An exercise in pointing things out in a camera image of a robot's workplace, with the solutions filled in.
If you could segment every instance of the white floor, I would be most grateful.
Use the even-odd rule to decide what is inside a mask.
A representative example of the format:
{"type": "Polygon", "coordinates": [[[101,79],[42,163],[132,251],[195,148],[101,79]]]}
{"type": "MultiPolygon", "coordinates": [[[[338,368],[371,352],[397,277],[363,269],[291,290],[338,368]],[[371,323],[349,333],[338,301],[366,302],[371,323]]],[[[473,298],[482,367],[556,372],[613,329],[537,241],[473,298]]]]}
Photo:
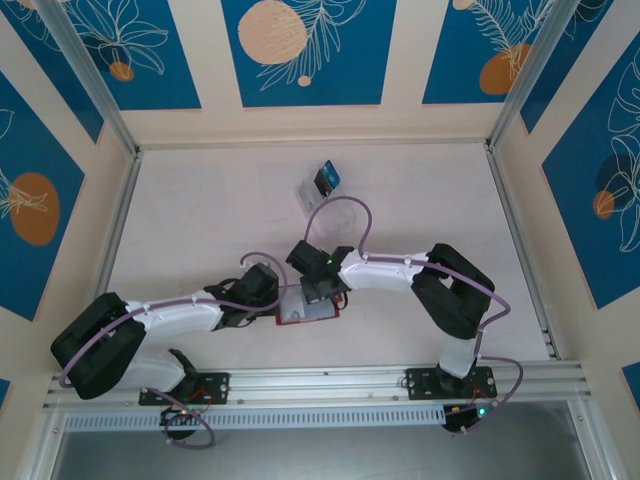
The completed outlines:
{"type": "MultiPolygon", "coordinates": [[[[453,245],[513,307],[488,330],[482,352],[548,359],[480,144],[146,152],[110,290],[125,300],[159,300],[238,276],[248,251],[284,261],[306,225],[295,188],[326,159],[340,172],[345,193],[373,210],[366,250],[416,253],[437,242],[453,245]]],[[[357,244],[366,221],[354,208],[358,221],[343,232],[344,245],[357,244]]],[[[288,273],[294,283],[295,272],[288,273]]],[[[279,327],[274,318],[261,318],[246,329],[174,337],[163,346],[181,349],[200,368],[437,361],[440,331],[416,298],[358,291],[350,300],[335,320],[279,327]]]]}

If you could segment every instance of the purple cable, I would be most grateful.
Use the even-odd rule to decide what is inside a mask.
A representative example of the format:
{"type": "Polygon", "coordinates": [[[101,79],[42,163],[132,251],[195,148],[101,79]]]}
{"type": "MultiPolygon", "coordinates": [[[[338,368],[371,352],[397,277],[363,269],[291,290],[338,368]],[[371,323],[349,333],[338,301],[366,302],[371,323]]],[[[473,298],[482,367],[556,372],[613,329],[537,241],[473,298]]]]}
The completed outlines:
{"type": "Polygon", "coordinates": [[[369,208],[369,205],[364,203],[359,198],[352,197],[350,195],[340,195],[339,197],[330,198],[329,200],[323,202],[318,208],[316,208],[311,214],[311,216],[309,217],[309,221],[307,222],[307,229],[304,232],[304,241],[306,242],[307,239],[309,238],[309,233],[311,232],[311,224],[313,224],[313,219],[316,217],[318,212],[322,210],[324,207],[326,207],[327,205],[329,205],[330,203],[337,202],[338,200],[349,200],[350,202],[355,202],[358,205],[362,206],[362,208],[364,208],[365,211],[367,212],[367,218],[368,218],[367,228],[364,230],[364,233],[362,234],[362,238],[360,239],[360,243],[358,244],[358,253],[362,257],[364,255],[364,242],[367,241],[367,237],[369,236],[369,232],[371,231],[371,227],[373,225],[373,214],[371,213],[371,209],[369,208]]]}
{"type": "MultiPolygon", "coordinates": [[[[371,231],[371,227],[373,225],[373,214],[371,213],[371,209],[369,208],[369,206],[364,203],[362,200],[360,200],[359,198],[356,197],[351,197],[348,195],[341,195],[339,197],[334,197],[330,200],[327,200],[326,202],[322,203],[318,208],[316,208],[313,213],[311,214],[311,217],[309,217],[309,221],[307,223],[307,229],[305,231],[304,234],[304,239],[307,240],[307,238],[309,237],[309,232],[311,230],[311,224],[313,223],[313,219],[315,218],[315,216],[317,215],[317,213],[324,208],[326,205],[328,205],[329,203],[332,202],[336,202],[338,200],[349,200],[352,202],[355,202],[359,205],[361,205],[365,211],[367,212],[367,216],[368,216],[368,221],[367,221],[367,228],[365,229],[364,233],[362,234],[362,238],[360,239],[360,243],[358,244],[358,254],[360,255],[360,257],[364,257],[364,244],[365,241],[367,240],[367,237],[369,236],[369,232],[371,231]]],[[[395,264],[402,264],[404,265],[404,259],[399,259],[399,258],[393,258],[393,257],[367,257],[367,261],[370,262],[381,262],[381,263],[395,263],[395,264]]],[[[495,300],[496,302],[498,302],[500,305],[502,305],[503,310],[501,312],[496,313],[495,315],[492,315],[491,317],[489,317],[488,319],[486,319],[484,322],[480,323],[480,326],[478,328],[478,334],[476,335],[476,344],[474,347],[474,355],[478,356],[478,353],[480,352],[480,345],[482,344],[482,337],[483,337],[483,331],[484,328],[486,328],[488,325],[492,324],[493,322],[495,322],[496,320],[499,320],[502,317],[505,317],[506,315],[508,315],[511,312],[511,305],[509,305],[509,303],[503,299],[500,295],[498,295],[495,292],[492,292],[491,290],[489,290],[487,287],[485,287],[484,285],[482,285],[481,283],[476,282],[475,280],[467,277],[466,275],[462,275],[461,273],[456,272],[455,270],[452,270],[450,268],[444,267],[442,265],[438,265],[437,263],[432,263],[432,262],[425,262],[425,261],[421,261],[421,260],[411,260],[412,264],[416,264],[416,265],[422,265],[425,268],[430,268],[432,270],[437,270],[439,272],[442,272],[446,275],[449,275],[461,282],[466,283],[467,285],[470,285],[471,287],[475,288],[476,290],[478,290],[479,292],[487,295],[488,297],[490,297],[491,299],[495,300]]],[[[520,364],[520,362],[518,362],[517,360],[513,360],[510,358],[503,358],[503,357],[482,357],[486,360],[493,360],[493,361],[498,361],[498,362],[507,362],[507,363],[511,363],[515,366],[518,367],[520,373],[518,376],[518,380],[516,381],[515,385],[513,386],[513,388],[509,391],[509,393],[507,393],[504,398],[498,403],[498,405],[490,410],[490,412],[487,414],[486,417],[484,417],[482,420],[480,420],[479,422],[477,422],[475,425],[471,426],[470,428],[468,428],[466,431],[469,432],[473,429],[475,429],[478,425],[482,424],[482,422],[484,421],[485,418],[489,417],[490,415],[493,415],[496,411],[500,410],[505,403],[507,403],[507,401],[509,401],[509,399],[511,397],[513,397],[513,395],[515,394],[516,390],[520,387],[520,384],[522,383],[522,379],[524,377],[524,369],[522,368],[522,365],[520,364]]],[[[468,409],[463,409],[461,411],[467,411],[467,410],[471,410],[471,407],[469,407],[468,409]]],[[[460,411],[458,412],[450,412],[448,415],[451,415],[453,413],[460,413],[460,411]]]]}
{"type": "Polygon", "coordinates": [[[135,317],[136,315],[140,315],[141,313],[145,313],[146,311],[151,312],[151,311],[155,311],[155,310],[162,310],[163,308],[175,307],[177,305],[190,305],[190,304],[192,304],[194,302],[195,303],[209,304],[209,305],[222,305],[222,306],[227,306],[227,307],[234,307],[234,308],[238,308],[240,310],[245,310],[247,312],[265,312],[267,310],[271,310],[273,307],[276,307],[278,304],[280,304],[280,302],[284,298],[284,295],[287,293],[287,287],[288,287],[288,285],[287,285],[287,274],[286,274],[286,272],[284,270],[284,267],[274,257],[272,257],[271,255],[269,255],[267,253],[262,253],[262,252],[249,252],[249,253],[247,253],[247,254],[242,256],[242,258],[240,259],[240,263],[243,263],[244,260],[247,257],[252,256],[252,255],[260,255],[262,257],[267,258],[268,260],[271,260],[273,263],[276,264],[276,266],[280,270],[280,273],[282,274],[283,287],[282,287],[282,290],[280,291],[280,295],[278,296],[278,298],[274,302],[272,302],[271,304],[267,305],[266,307],[250,307],[248,305],[240,305],[239,303],[227,302],[225,300],[215,300],[215,299],[214,300],[208,300],[208,299],[204,299],[204,298],[203,299],[197,298],[194,301],[191,298],[183,298],[183,299],[179,299],[179,300],[168,300],[166,302],[155,303],[153,305],[150,305],[148,309],[145,309],[144,307],[138,308],[136,310],[133,310],[132,312],[129,312],[129,313],[127,313],[125,315],[122,315],[121,317],[117,318],[116,320],[114,320],[113,322],[108,324],[106,327],[102,328],[93,337],[91,337],[91,339],[87,343],[85,343],[82,346],[82,348],[80,348],[80,350],[78,350],[76,352],[76,354],[73,357],[71,357],[71,360],[69,360],[69,362],[62,369],[62,373],[60,374],[60,378],[58,379],[58,383],[60,384],[60,386],[62,388],[72,388],[73,387],[73,385],[71,385],[70,383],[66,383],[67,377],[69,376],[69,372],[73,369],[73,367],[75,367],[76,363],[78,363],[80,358],[82,358],[82,356],[85,353],[87,353],[87,351],[89,351],[89,349],[91,347],[93,347],[98,342],[98,340],[100,340],[102,337],[107,335],[114,328],[122,325],[127,320],[135,317]]]}
{"type": "MultiPolygon", "coordinates": [[[[318,214],[318,212],[322,210],[324,207],[326,207],[328,204],[337,202],[338,200],[349,200],[350,202],[355,202],[358,205],[361,205],[362,208],[364,208],[364,210],[367,212],[367,228],[365,228],[364,233],[362,234],[362,238],[360,239],[360,243],[358,244],[358,254],[360,255],[360,257],[364,257],[364,244],[367,241],[367,237],[369,236],[369,232],[371,232],[371,227],[373,226],[373,213],[371,212],[371,208],[369,208],[369,206],[366,203],[364,203],[359,198],[352,197],[350,195],[340,195],[338,197],[331,198],[323,202],[322,204],[320,204],[318,208],[316,208],[311,214],[311,216],[309,217],[309,221],[307,222],[307,228],[304,232],[304,240],[306,241],[309,238],[311,225],[313,224],[313,220],[315,216],[318,214]]],[[[404,259],[391,258],[391,257],[373,257],[373,258],[368,257],[367,260],[371,262],[404,264],[404,259]]],[[[495,300],[500,305],[502,305],[503,310],[501,312],[498,312],[495,315],[491,316],[490,318],[486,319],[484,322],[480,324],[478,328],[478,335],[476,336],[476,345],[474,348],[474,354],[478,355],[478,352],[480,351],[480,345],[482,344],[484,328],[492,324],[496,320],[499,320],[500,318],[508,315],[511,312],[511,305],[509,305],[509,303],[507,303],[507,301],[497,293],[492,292],[484,285],[476,282],[475,280],[472,280],[471,278],[465,275],[462,275],[456,272],[455,270],[451,270],[450,268],[444,267],[442,265],[438,265],[436,263],[423,262],[420,260],[412,260],[411,263],[422,265],[423,267],[430,268],[432,270],[438,270],[439,272],[445,273],[457,280],[460,280],[461,282],[466,283],[467,285],[472,286],[473,288],[477,289],[481,293],[484,293],[485,295],[487,295],[488,297],[490,297],[491,299],[495,300]]]]}
{"type": "Polygon", "coordinates": [[[187,407],[184,403],[176,400],[175,398],[173,398],[171,395],[167,395],[164,392],[161,392],[160,390],[157,390],[155,388],[149,388],[148,389],[151,393],[164,398],[166,401],[173,403],[174,405],[177,405],[178,407],[180,407],[182,410],[184,410],[187,413],[182,413],[179,415],[176,415],[175,417],[172,417],[169,419],[169,421],[167,421],[167,423],[164,426],[164,430],[163,430],[163,434],[165,436],[165,438],[167,439],[167,443],[169,445],[173,445],[174,447],[178,447],[178,448],[184,448],[185,450],[206,450],[207,448],[213,447],[213,444],[215,442],[215,435],[213,433],[213,429],[211,428],[211,425],[209,425],[204,418],[202,418],[200,416],[200,414],[198,412],[196,412],[195,410],[192,410],[191,408],[187,407]],[[202,445],[189,445],[186,443],[181,443],[181,442],[176,442],[175,440],[173,440],[170,436],[169,436],[169,427],[171,425],[173,425],[176,421],[178,421],[181,418],[184,417],[192,417],[195,418],[198,422],[200,422],[202,424],[202,426],[204,426],[204,428],[207,430],[207,432],[209,432],[209,442],[202,444],[202,445]]]}
{"type": "MultiPolygon", "coordinates": [[[[491,415],[496,414],[500,409],[502,409],[505,406],[505,404],[511,399],[511,397],[513,397],[513,395],[516,393],[516,390],[518,390],[518,388],[522,384],[522,379],[524,378],[524,368],[522,367],[522,364],[520,362],[518,362],[517,360],[514,360],[512,358],[504,358],[504,357],[485,357],[485,356],[482,356],[481,358],[483,358],[484,360],[492,361],[492,362],[505,362],[505,363],[511,363],[512,365],[515,365],[516,367],[518,367],[518,379],[516,380],[516,383],[513,385],[511,390],[509,390],[509,393],[507,393],[504,396],[504,398],[498,402],[498,405],[496,405],[494,408],[490,409],[489,413],[487,413],[486,416],[481,418],[475,424],[471,425],[469,428],[465,429],[465,431],[464,431],[465,434],[475,430],[476,428],[478,428],[480,425],[482,425],[484,423],[484,421],[487,418],[489,418],[491,415]]],[[[446,415],[455,415],[457,413],[462,413],[462,412],[466,412],[468,410],[472,410],[473,408],[475,408],[475,407],[464,408],[464,409],[461,409],[461,410],[459,410],[457,412],[449,412],[446,415]]]]}
{"type": "MultiPolygon", "coordinates": [[[[112,331],[113,329],[115,329],[116,327],[122,325],[124,322],[126,322],[127,320],[130,320],[131,318],[135,317],[136,315],[140,315],[141,313],[145,313],[147,311],[155,311],[155,310],[161,310],[163,308],[169,308],[169,307],[174,307],[177,305],[189,305],[192,303],[203,303],[203,304],[209,304],[209,305],[222,305],[222,306],[227,306],[227,307],[234,307],[234,308],[238,308],[240,310],[245,310],[247,312],[264,312],[267,310],[271,310],[273,307],[277,306],[278,304],[280,304],[280,302],[282,301],[282,299],[284,298],[285,294],[287,293],[287,288],[288,288],[288,284],[287,284],[287,274],[284,270],[284,267],[282,266],[282,264],[276,260],[274,257],[272,257],[271,255],[267,254],[267,253],[263,253],[263,252],[249,252],[245,255],[242,256],[242,258],[240,259],[240,263],[244,263],[245,259],[247,257],[250,257],[252,255],[260,255],[262,257],[267,258],[268,260],[272,261],[280,270],[280,273],[282,274],[282,281],[283,281],[283,287],[282,290],[280,291],[280,295],[278,296],[278,298],[272,302],[271,304],[267,305],[266,307],[250,307],[248,305],[240,305],[239,303],[234,303],[234,302],[227,302],[225,300],[208,300],[208,299],[180,299],[180,300],[168,300],[166,302],[160,302],[160,303],[155,303],[153,305],[150,305],[147,309],[145,308],[138,308],[136,310],[133,310],[132,312],[129,312],[125,315],[122,315],[121,317],[117,318],[116,320],[114,320],[113,322],[109,323],[106,327],[102,328],[98,333],[96,333],[93,337],[91,337],[91,339],[89,339],[89,341],[87,343],[85,343],[82,348],[80,348],[80,350],[78,350],[76,352],[76,354],[71,357],[71,360],[69,360],[69,362],[65,365],[65,367],[62,369],[62,373],[60,374],[60,378],[58,379],[58,384],[62,387],[62,388],[73,388],[73,385],[70,383],[67,383],[67,377],[69,376],[69,372],[73,369],[73,367],[76,366],[76,364],[78,363],[78,361],[82,358],[82,356],[87,353],[87,351],[89,351],[89,349],[91,347],[93,347],[102,337],[104,337],[105,335],[107,335],[110,331],[112,331]]],[[[156,395],[164,398],[165,400],[167,400],[168,402],[171,402],[175,405],[179,405],[180,407],[183,408],[183,410],[187,411],[189,416],[194,417],[196,420],[198,420],[200,423],[202,423],[204,425],[204,427],[207,429],[207,431],[209,432],[210,436],[211,436],[211,440],[208,444],[206,445],[187,445],[187,444],[183,444],[183,443],[177,443],[174,442],[173,440],[171,440],[169,438],[169,433],[168,433],[168,428],[169,425],[171,425],[171,421],[169,421],[167,423],[167,425],[165,426],[164,429],[164,434],[167,437],[168,440],[171,440],[171,444],[175,445],[177,447],[180,448],[186,448],[186,449],[190,449],[190,450],[202,450],[205,448],[209,448],[213,445],[213,430],[211,429],[211,426],[209,424],[207,424],[207,422],[205,422],[202,417],[200,417],[200,415],[198,415],[197,412],[195,412],[194,410],[190,409],[189,407],[187,407],[186,405],[184,405],[183,403],[181,403],[179,400],[173,398],[170,395],[167,395],[166,393],[160,392],[159,390],[155,389],[155,388],[149,388],[149,391],[155,393],[156,395]]]]}

